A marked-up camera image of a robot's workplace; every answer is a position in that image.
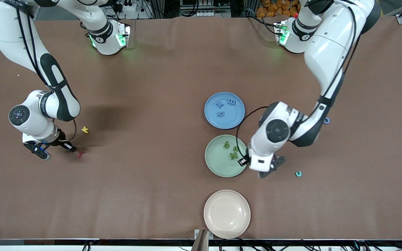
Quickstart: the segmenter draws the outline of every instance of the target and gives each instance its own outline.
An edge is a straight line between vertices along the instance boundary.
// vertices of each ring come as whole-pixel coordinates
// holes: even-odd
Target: power strip
[[[131,6],[123,6],[122,12],[136,12],[137,4],[133,3]]]
[[[196,16],[214,16],[215,13],[213,11],[202,11],[202,12],[197,12]]]

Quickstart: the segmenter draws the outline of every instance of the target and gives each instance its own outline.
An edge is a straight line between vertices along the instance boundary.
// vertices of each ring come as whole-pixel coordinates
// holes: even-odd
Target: black cable
[[[86,247],[88,247],[88,249],[86,251],[90,251],[91,250],[91,245],[92,245],[92,241],[86,241],[85,245],[83,246],[82,251],[85,251]]]
[[[112,5],[111,5],[111,9],[113,10],[114,14],[115,14],[116,16],[118,16],[117,13],[114,11],[114,7],[113,7]],[[114,15],[112,15],[111,13],[109,13],[107,8],[102,8],[102,11],[103,11],[103,13],[104,13],[105,16],[106,16],[106,19],[115,20],[115,21],[119,21],[119,20],[120,20],[120,18],[116,18]]]
[[[59,139],[60,142],[68,142],[75,138],[75,135],[77,134],[77,123],[75,122],[75,119],[72,119],[72,121],[74,121],[74,135],[72,135],[70,139]]]
[[[116,5],[116,3],[115,3],[115,2],[113,2],[113,5],[111,5],[111,8],[113,9],[114,14],[117,16],[117,19],[115,19],[115,18],[114,18],[114,20],[119,21],[119,20],[120,20],[120,18],[119,18],[119,15],[117,14],[117,11],[114,9],[114,5]]]
[[[261,20],[263,21],[263,24],[264,24],[265,27],[269,30],[270,33],[275,34],[275,35],[279,35],[279,36],[283,35],[283,34],[280,33],[280,32],[274,32],[274,31],[272,31],[272,30],[268,27],[268,25],[267,25],[267,23],[265,22],[265,20],[263,19],[263,17],[261,18]]]
[[[219,251],[223,251],[223,248],[222,248],[222,244],[223,244],[223,241],[224,241],[225,239],[222,239],[221,241],[220,241],[220,244],[218,244],[218,250]]]
[[[147,5],[147,9],[148,9],[148,12],[150,13],[151,17],[152,17],[153,19],[155,19],[155,16],[154,16],[153,13],[151,12],[150,7],[148,7],[148,4],[146,4],[146,5]]]
[[[86,5],[86,6],[91,6],[91,5],[95,5],[97,3],[97,0],[95,0],[94,3],[90,3],[90,4],[82,3],[80,0],[77,0],[77,2],[79,2],[79,3],[83,4],[83,5]]]
[[[32,63],[32,67],[34,68],[35,72],[36,72],[37,75],[40,77],[40,79],[43,81],[43,83],[47,85],[46,81],[44,80],[43,76],[42,76],[41,73],[40,73],[40,70],[39,70],[38,67],[37,67],[37,64],[35,64],[35,62],[36,62],[37,60],[35,59],[35,62],[34,62],[34,60],[32,59],[32,55],[30,54],[29,47],[27,46],[27,39],[26,39],[26,36],[25,36],[25,34],[24,34],[23,24],[22,24],[22,22],[21,22],[20,9],[18,9],[18,8],[16,9],[16,16],[17,16],[17,18],[18,18],[18,24],[19,24],[19,26],[20,26],[20,31],[21,31],[21,36],[22,36],[22,38],[23,38],[24,46],[25,46],[25,48],[26,48],[26,52],[27,52],[27,55],[29,56],[30,62]]]
[[[318,246],[319,247],[319,249],[317,250],[317,249],[315,249],[314,248],[314,246],[305,246],[305,245],[303,245],[305,248],[311,248],[311,251],[322,251],[322,249],[320,249],[320,246]]]
[[[378,251],[383,251],[381,248],[378,248],[378,246],[374,245],[373,243],[372,243],[372,246],[375,247],[375,249],[377,249]]]
[[[289,246],[294,245],[294,243],[289,243],[288,245],[284,246],[281,250],[279,251],[284,251],[286,248],[288,248]]]
[[[237,127],[237,133],[235,135],[235,140],[236,140],[236,144],[237,144],[237,148],[238,148],[238,152],[240,153],[241,157],[243,157],[245,160],[249,161],[249,157],[245,157],[243,155],[243,153],[241,153],[240,148],[238,147],[238,131],[240,130],[241,125],[243,124],[243,122],[247,119],[247,117],[251,116],[253,113],[255,113],[256,111],[263,109],[263,108],[268,108],[267,106],[262,106],[262,107],[258,107],[257,109],[253,110],[251,113],[249,113],[248,115],[246,115],[246,117],[244,117],[244,119],[238,124]]]
[[[349,10],[350,13],[351,13],[352,23],[353,23],[353,38],[351,39],[351,44],[350,44],[350,49],[351,49],[351,47],[352,47],[352,45],[353,45],[353,43],[354,43],[354,41],[355,41],[355,38],[356,38],[356,17],[355,17],[355,13],[353,12],[353,10],[352,10],[350,7],[347,7],[347,8],[348,8],[348,10]],[[350,51],[351,51],[351,50],[348,50],[347,54],[345,55],[345,58],[344,58],[344,60],[343,60],[343,62],[342,62],[342,64],[341,64],[341,66],[338,68],[338,70],[337,70],[337,72],[336,72],[336,74],[335,74],[335,76],[334,76],[332,82],[330,83],[330,85],[328,86],[327,90],[326,90],[326,91],[324,92],[324,94],[322,95],[323,97],[325,97],[325,95],[327,95],[328,91],[329,91],[330,88],[332,87],[334,81],[336,80],[336,78],[337,78],[338,75],[339,75],[339,71],[340,71],[341,69],[343,69],[343,65],[344,65],[345,62],[347,61],[347,58],[348,58],[348,55],[350,54]],[[318,108],[319,108],[319,105],[316,105],[316,106],[314,107],[313,111],[311,112],[311,114],[313,114]],[[311,118],[311,114],[308,116],[308,118],[305,119],[304,122],[306,122],[309,118]]]
[[[356,48],[358,47],[360,38],[361,38],[361,36],[359,36],[358,39],[356,40],[355,46],[353,47],[353,51],[351,52],[350,59],[348,59],[348,63],[347,63],[347,66],[345,67],[344,73],[347,72],[347,69],[348,69],[348,66],[350,65],[351,59],[353,58],[353,55],[355,54]]]
[[[32,33],[32,24],[30,23],[30,17],[29,15],[26,16],[27,16],[27,23],[29,24],[30,39],[32,40],[33,62],[35,63],[35,67],[37,68],[37,73],[39,77],[43,80],[43,82],[45,82],[43,75],[41,75],[40,68],[38,67],[37,50],[35,50],[35,41],[34,41],[34,35]]]
[[[245,240],[243,240],[243,239],[241,239],[241,238],[236,237],[235,239],[238,239],[238,240],[244,242],[246,245],[248,245],[248,246],[250,246],[251,248],[255,249],[255,251],[261,251],[260,249],[256,248],[254,245],[249,244],[247,241],[245,241]]]
[[[193,9],[192,9],[192,11],[191,11],[188,15],[185,15],[185,14],[181,13],[181,16],[190,17],[190,16],[195,15],[195,14],[198,12],[199,4],[200,4],[199,1],[196,0],[196,2],[193,3]]]
[[[246,16],[246,17],[250,17],[254,20],[257,20],[257,22],[259,22],[260,24],[264,24],[264,25],[271,26],[271,27],[277,27],[277,24],[270,24],[270,23],[263,22],[260,19],[256,18],[255,16]]]

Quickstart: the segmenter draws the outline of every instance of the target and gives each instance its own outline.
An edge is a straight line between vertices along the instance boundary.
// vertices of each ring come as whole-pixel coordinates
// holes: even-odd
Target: beige plate
[[[219,238],[232,239],[246,231],[251,221],[251,209],[246,199],[236,191],[220,190],[206,202],[204,221]]]

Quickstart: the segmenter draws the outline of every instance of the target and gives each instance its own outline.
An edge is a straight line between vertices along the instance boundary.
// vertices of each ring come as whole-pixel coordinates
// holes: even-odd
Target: cable
[[[42,78],[43,75],[40,74],[40,68],[38,67],[37,50],[35,50],[35,41],[34,41],[34,35],[32,33],[32,24],[30,23],[29,15],[26,15],[26,16],[27,16],[27,23],[29,24],[30,39],[32,40],[33,61],[35,62],[35,67],[37,67],[37,71],[38,71],[38,74],[40,75],[40,78]]]
[[[271,27],[277,27],[277,24],[269,24],[269,23],[263,22],[263,21],[261,21],[260,19],[254,17],[254,16],[246,16],[246,17],[250,17],[250,18],[252,18],[254,20],[257,20],[260,24],[264,24],[264,25],[271,26]]]
[[[92,245],[92,241],[86,241],[85,245],[83,245],[82,251],[85,251],[86,247],[88,247],[88,249],[86,251],[90,251],[91,250],[91,245]]]
[[[256,248],[254,245],[249,244],[247,241],[245,241],[245,240],[243,240],[243,239],[241,239],[241,238],[236,237],[235,239],[238,239],[238,240],[244,242],[246,245],[250,246],[250,247],[253,248],[255,251],[261,251],[260,249]]]
[[[147,3],[146,3],[146,5],[147,5],[147,9],[148,9],[148,12],[150,13],[151,17],[152,17],[153,19],[155,19],[155,16],[154,16],[153,13],[151,12],[150,7],[148,6]]]
[[[223,16],[223,13],[221,13],[221,11],[220,11],[220,6],[217,6],[217,8],[218,8],[218,13],[220,13],[220,15],[221,15],[223,18],[225,18],[225,16]]]
[[[378,246],[374,245],[373,243],[372,243],[372,246],[374,246],[375,249],[377,249],[378,251],[383,251],[381,248],[378,248]]]
[[[181,15],[181,16],[186,16],[186,17],[190,17],[190,16],[195,15],[195,14],[198,12],[199,4],[200,4],[199,1],[196,0],[196,2],[193,3],[193,9],[192,9],[192,11],[191,11],[188,15],[185,15],[185,14],[183,14],[183,13],[180,13],[180,15]]]
[[[243,157],[243,158],[244,158],[245,160],[247,160],[247,161],[249,161],[249,157],[245,157],[245,156],[243,155],[243,153],[241,153],[240,148],[238,147],[238,131],[240,130],[240,127],[241,127],[241,125],[243,124],[243,122],[244,122],[249,116],[251,116],[253,113],[255,113],[256,111],[258,111],[258,110],[260,110],[260,109],[263,109],[263,108],[268,108],[268,107],[267,107],[267,106],[262,106],[262,107],[258,107],[257,109],[253,110],[251,113],[249,113],[248,115],[246,115],[246,117],[244,117],[244,119],[238,124],[238,127],[237,127],[237,133],[236,133],[236,135],[235,135],[235,137],[236,137],[235,140],[236,140],[238,152],[240,153],[241,157]]]
[[[286,248],[288,248],[289,246],[294,245],[294,243],[289,243],[288,245],[284,246],[281,250],[279,251],[284,251]]]
[[[77,0],[77,2],[79,2],[79,3],[83,4],[83,5],[86,5],[86,6],[91,6],[91,5],[95,5],[97,3],[97,0],[95,0],[94,3],[90,3],[90,4],[82,3],[80,0]]]
[[[37,67],[38,64],[35,63],[35,62],[37,62],[37,60],[35,59],[35,62],[34,62],[34,60],[32,59],[32,55],[30,54],[29,47],[27,46],[27,39],[26,39],[26,36],[24,34],[23,24],[21,22],[20,9],[18,9],[18,8],[16,9],[16,16],[18,18],[18,24],[20,26],[20,31],[21,31],[21,36],[23,38],[24,46],[26,48],[26,52],[27,52],[27,55],[29,56],[30,62],[32,63],[32,67],[35,70],[35,72],[37,73],[37,75],[40,77],[40,79],[43,81],[43,83],[48,85],[46,83],[45,79],[43,78],[43,76],[41,75],[40,70]],[[35,48],[35,42],[34,42],[33,38],[32,38],[32,48]]]
[[[83,24],[82,21],[80,21],[80,27],[81,27],[82,29],[85,29],[85,30],[86,30],[86,26]]]
[[[116,3],[113,3],[113,5],[111,5],[111,8],[113,9],[114,14],[117,16],[117,19],[115,19],[115,18],[113,18],[113,19],[116,20],[116,21],[119,21],[119,20],[120,20],[119,15],[117,14],[117,11],[114,9],[114,5],[115,5],[115,4],[116,4]]]
[[[250,12],[250,13],[251,13],[251,16],[255,16],[254,10],[251,9],[251,8],[247,8],[247,9],[244,9],[244,10],[241,12],[240,17],[244,16],[244,14],[245,14],[246,12]]]
[[[60,142],[68,142],[75,138],[75,135],[77,134],[77,123],[75,122],[75,119],[72,119],[72,121],[74,121],[74,135],[72,135],[70,139],[59,139]]]
[[[264,24],[265,27],[269,30],[270,33],[275,34],[275,35],[279,35],[279,36],[283,35],[283,34],[280,33],[280,32],[274,32],[274,31],[272,31],[272,30],[268,27],[268,25],[266,24],[265,20],[264,20],[263,18],[261,18],[261,20],[263,21],[263,24]]]
[[[350,65],[351,59],[353,58],[353,55],[355,54],[356,48],[358,47],[360,38],[361,38],[361,36],[359,36],[358,39],[356,40],[355,46],[353,47],[353,51],[351,52],[350,58],[348,59],[347,66],[345,67],[344,73],[347,72],[347,69],[348,69],[348,66]]]
[[[354,41],[355,41],[355,39],[356,39],[356,17],[355,17],[355,13],[353,12],[353,10],[352,10],[350,7],[347,7],[347,8],[348,8],[348,10],[349,10],[350,13],[351,13],[352,23],[353,23],[353,38],[351,39],[351,44],[350,44],[350,48],[351,48],[351,46],[353,45],[353,43],[354,43]],[[330,85],[328,86],[327,90],[326,90],[326,91],[324,92],[324,94],[322,95],[323,97],[324,97],[325,95],[327,95],[327,93],[328,93],[328,91],[330,90],[330,88],[332,87],[334,81],[335,81],[336,78],[338,77],[340,70],[343,69],[343,65],[345,64],[345,62],[346,62],[346,60],[347,60],[347,58],[348,58],[348,55],[350,54],[350,51],[351,51],[351,50],[348,50],[347,55],[345,55],[345,58],[344,58],[344,60],[343,60],[343,62],[342,62],[342,64],[341,64],[341,66],[338,68],[338,70],[337,70],[337,72],[336,72],[336,74],[335,74],[335,76],[334,76],[332,82],[330,83]],[[316,106],[314,107],[313,111],[311,112],[311,114],[313,114],[318,108],[319,108],[319,105],[316,105]],[[308,118],[306,118],[305,121],[303,121],[303,122],[306,122],[306,121],[311,117],[311,114],[310,114],[310,115],[308,116]]]

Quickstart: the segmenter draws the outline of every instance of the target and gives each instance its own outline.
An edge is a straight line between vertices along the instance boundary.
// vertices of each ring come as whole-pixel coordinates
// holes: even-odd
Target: blue plate
[[[232,129],[244,118],[244,104],[241,99],[230,92],[212,95],[204,106],[207,121],[219,129]]]

